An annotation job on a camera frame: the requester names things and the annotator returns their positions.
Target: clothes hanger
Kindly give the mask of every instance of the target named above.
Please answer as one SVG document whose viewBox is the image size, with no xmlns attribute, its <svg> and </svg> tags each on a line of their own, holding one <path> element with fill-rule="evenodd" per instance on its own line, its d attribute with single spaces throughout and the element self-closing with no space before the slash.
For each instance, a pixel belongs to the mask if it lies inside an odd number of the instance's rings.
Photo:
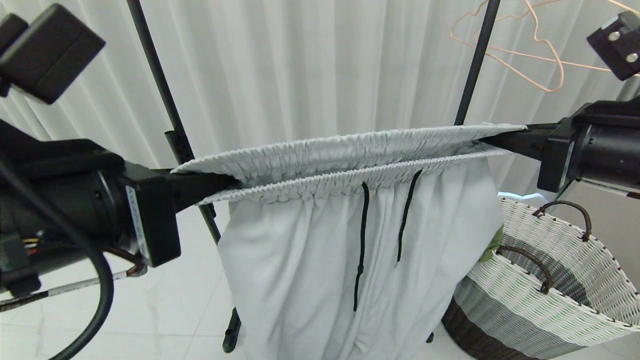
<svg viewBox="0 0 640 360">
<path fill-rule="evenodd" d="M 575 66 L 575 67 L 582 67 L 582 68 L 592 69 L 592 70 L 601 70 L 601 71 L 609 71 L 609 72 L 611 71 L 611 70 L 603 68 L 603 67 L 590 66 L 590 65 L 580 64 L 580 63 L 572 63 L 572 62 L 569 62 L 569 61 L 561 60 L 560 57 L 557 54 L 557 51 L 556 51 L 555 47 L 553 46 L 553 44 L 551 44 L 550 41 L 548 41 L 546 39 L 539 39 L 538 38 L 538 28 L 540 26 L 540 22 L 538 20 L 538 15 L 536 14 L 535 8 L 537 8 L 539 6 L 543 6 L 543 5 L 549 4 L 549 3 L 555 3 L 555 2 L 560 1 L 560 0 L 545 0 L 545 1 L 542 1 L 542 2 L 540 2 L 538 4 L 535 4 L 535 5 L 532 5 L 529 0 L 524 0 L 524 1 L 525 1 L 525 4 L 527 5 L 527 11 L 525 11 L 522 15 L 519 15 L 519 16 L 515 15 L 515 14 L 505 15 L 505 16 L 502 16 L 502 17 L 496 19 L 495 22 L 498 22 L 500 20 L 506 19 L 508 17 L 511 17 L 511 18 L 514 18 L 514 19 L 523 19 L 525 16 L 531 14 L 532 17 L 533 17 L 534 23 L 535 23 L 535 29 L 534 29 L 534 32 L 533 32 L 533 40 L 535 42 L 542 42 L 545 45 L 547 45 L 547 47 L 551 50 L 551 53 L 553 54 L 554 57 L 553 58 L 546 58 L 546 57 L 543 57 L 543 56 L 536 56 L 536 55 L 531 55 L 531 54 L 527 54 L 527 53 L 520 53 L 518 51 L 512 51 L 512 50 L 503 49 L 503 48 L 500 48 L 500 47 L 493 47 L 493 46 L 489 46 L 488 48 L 492 49 L 492 50 L 496 50 L 496 51 L 501 51 L 503 53 L 526 56 L 528 58 L 534 58 L 534 59 L 538 59 L 538 60 L 545 60 L 545 61 L 551 61 L 551 62 L 557 63 L 557 66 L 558 66 L 558 68 L 560 70 L 560 79 L 558 81 L 557 86 L 555 88 L 553 88 L 553 89 L 547 88 L 547 87 L 539 84 L 535 80 L 531 79 L 530 77 L 526 76 L 525 74 L 520 72 L 518 69 L 514 68 L 513 66 L 508 64 L 506 61 L 500 59 L 496 55 L 494 55 L 492 53 L 489 53 L 489 52 L 485 53 L 485 55 L 495 59 L 496 61 L 498 61 L 499 63 L 503 64 L 505 67 L 507 67 L 509 70 L 513 71 L 514 73 L 519 75 L 521 78 L 523 78 L 526 81 L 528 81 L 530 84 L 532 84 L 535 87 L 537 87 L 537 88 L 539 88 L 539 89 L 541 89 L 541 90 L 543 90 L 545 92 L 548 92 L 548 93 L 554 93 L 554 92 L 556 92 L 556 91 L 558 91 L 558 90 L 560 90 L 562 88 L 562 86 L 564 84 L 564 65 L 571 65 L 571 66 Z M 625 6 L 624 4 L 621 4 L 621 3 L 619 3 L 619 2 L 617 2 L 615 0 L 606 0 L 606 1 L 611 3 L 611 4 L 613 4 L 613 5 L 619 6 L 620 8 L 623 8 L 625 10 L 630 10 L 632 12 L 638 13 L 636 10 L 634 10 L 634 9 L 628 7 L 628 6 Z M 477 7 L 477 9 L 465 13 L 458 20 L 456 20 L 456 22 L 454 23 L 453 27 L 451 28 L 451 34 L 450 34 L 451 38 L 453 38 L 455 41 L 458 41 L 458 42 L 460 42 L 462 44 L 465 44 L 465 45 L 467 45 L 467 46 L 469 46 L 471 48 L 475 48 L 476 46 L 474 44 L 470 44 L 470 43 L 468 43 L 468 42 L 456 37 L 454 35 L 454 32 L 455 32 L 456 26 L 460 23 L 460 21 L 462 21 L 462 19 L 464 19 L 465 17 L 468 17 L 468 16 L 471 16 L 471 17 L 476 16 L 480 12 L 482 7 L 487 2 L 488 2 L 488 0 L 484 0 L 482 3 L 480 3 L 480 5 Z M 476 44 L 477 44 L 478 36 L 479 36 L 479 32 L 476 33 Z"/>
</svg>

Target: brown handle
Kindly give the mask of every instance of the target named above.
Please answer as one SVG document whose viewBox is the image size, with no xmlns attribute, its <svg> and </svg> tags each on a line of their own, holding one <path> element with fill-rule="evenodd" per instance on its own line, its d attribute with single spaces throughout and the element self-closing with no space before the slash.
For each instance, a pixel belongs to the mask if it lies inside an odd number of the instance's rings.
<svg viewBox="0 0 640 360">
<path fill-rule="evenodd" d="M 571 207 L 578 209 L 582 213 L 582 216 L 584 216 L 584 223 L 586 226 L 586 230 L 582 235 L 582 241 L 589 241 L 589 237 L 591 236 L 591 217 L 589 216 L 587 209 L 583 208 L 582 206 L 574 202 L 564 201 L 564 200 L 552 201 L 552 202 L 549 202 L 548 204 L 542 205 L 542 207 L 540 209 L 537 209 L 532 215 L 535 217 L 541 217 L 543 215 L 546 215 L 547 209 L 553 205 L 569 205 Z"/>
<path fill-rule="evenodd" d="M 540 270 L 542 270 L 543 274 L 545 274 L 545 278 L 546 281 L 544 281 L 542 283 L 542 287 L 540 288 L 540 292 L 543 294 L 548 294 L 549 290 L 551 288 L 554 287 L 554 279 L 551 276 L 551 272 L 549 271 L 549 269 L 542 263 L 542 261 L 540 261 L 538 258 L 536 258 L 535 256 L 531 255 L 530 253 L 528 253 L 526 250 L 523 250 L 519 247 L 512 247 L 512 246 L 500 246 L 498 248 L 498 250 L 496 251 L 496 254 L 498 254 L 501 251 L 513 251 L 513 252 L 517 252 L 520 255 L 525 256 L 527 259 L 531 260 L 534 264 L 538 265 L 540 267 Z"/>
</svg>

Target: clothing rack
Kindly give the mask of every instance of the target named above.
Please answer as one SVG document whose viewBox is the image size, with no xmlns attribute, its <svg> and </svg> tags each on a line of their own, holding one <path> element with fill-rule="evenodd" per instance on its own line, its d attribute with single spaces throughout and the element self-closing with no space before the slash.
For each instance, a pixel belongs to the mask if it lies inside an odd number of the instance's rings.
<svg viewBox="0 0 640 360">
<path fill-rule="evenodd" d="M 144 11 L 142 10 L 142 5 L 138 0 L 127 0 L 127 4 L 129 5 L 129 11 L 136 26 L 138 38 L 140 38 L 142 48 L 145 52 L 145 56 L 147 57 L 147 62 L 149 64 L 149 67 L 151 68 L 151 73 L 153 74 L 154 80 L 156 81 L 156 86 L 158 88 L 158 91 L 160 92 L 164 108 L 173 126 L 173 130 L 165 132 L 164 135 L 169 142 L 169 146 L 171 147 L 173 155 L 178 161 L 178 164 L 193 160 L 195 159 L 195 156 L 193 154 L 191 144 L 189 143 L 189 138 L 187 137 L 184 126 L 180 119 L 180 114 L 178 113 L 178 109 L 175 105 L 175 102 L 173 101 L 173 96 L 171 95 L 169 84 L 167 83 L 164 76 L 164 71 L 162 69 L 162 65 L 160 64 L 160 59 L 158 58 L 156 47 L 154 45 L 153 38 L 151 37 L 151 32 L 149 31 L 149 26 L 147 25 Z M 458 114 L 456 115 L 454 125 L 464 125 L 465 123 L 467 111 L 469 109 L 471 98 L 476 87 L 478 75 L 480 74 L 480 69 L 484 60 L 484 54 L 489 44 L 489 39 L 493 30 L 493 23 L 495 22 L 499 5 L 500 0 L 488 1 L 487 8 L 484 13 L 482 28 L 480 30 L 480 35 L 478 37 L 478 42 L 474 51 L 473 59 L 471 61 L 471 66 L 467 74 L 467 81 L 465 83 L 465 87 L 460 99 Z M 216 225 L 216 211 L 213 207 L 213 204 L 201 205 L 199 206 L 199 208 L 200 213 L 202 214 L 202 217 L 204 218 L 205 223 L 209 228 L 211 237 L 217 245 L 220 240 L 220 230 Z M 222 344 L 224 352 L 230 353 L 236 348 L 237 337 L 241 325 L 242 323 L 240 321 L 240 318 L 238 317 L 238 313 L 236 309 L 233 308 L 231 319 L 229 321 L 229 327 L 225 331 L 225 339 L 223 340 Z M 429 337 L 427 342 L 430 343 L 431 340 L 433 340 L 433 334 Z"/>
</svg>

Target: woven basket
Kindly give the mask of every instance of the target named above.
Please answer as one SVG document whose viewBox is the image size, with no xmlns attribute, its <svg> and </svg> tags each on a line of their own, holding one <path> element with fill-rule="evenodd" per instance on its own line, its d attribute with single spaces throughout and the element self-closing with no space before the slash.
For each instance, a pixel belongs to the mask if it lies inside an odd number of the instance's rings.
<svg viewBox="0 0 640 360">
<path fill-rule="evenodd" d="M 502 247 L 459 283 L 442 319 L 458 346 L 476 359 L 552 359 L 640 331 L 640 294 L 584 208 L 500 203 Z M 580 210 L 586 231 L 545 213 L 556 204 Z"/>
</svg>

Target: floor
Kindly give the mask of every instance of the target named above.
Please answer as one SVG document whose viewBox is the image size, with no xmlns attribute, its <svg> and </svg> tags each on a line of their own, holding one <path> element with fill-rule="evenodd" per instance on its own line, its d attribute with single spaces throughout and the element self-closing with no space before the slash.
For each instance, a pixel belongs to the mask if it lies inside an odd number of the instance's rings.
<svg viewBox="0 0 640 360">
<path fill-rule="evenodd" d="M 246 359 L 242 337 L 232 354 L 221 349 L 227 328 L 231 294 L 215 245 L 197 209 L 178 216 L 182 256 L 139 279 L 116 282 L 113 310 L 78 360 L 240 360 Z M 221 227 L 226 224 L 219 216 Z M 127 267 L 110 258 L 114 271 Z M 93 277 L 87 263 L 48 274 L 44 288 Z M 0 314 L 0 359 L 48 359 L 71 342 L 91 318 L 96 287 L 45 299 Z M 432 344 L 419 360 L 471 359 L 439 326 Z M 640 334 L 581 350 L 563 360 L 638 360 Z"/>
</svg>

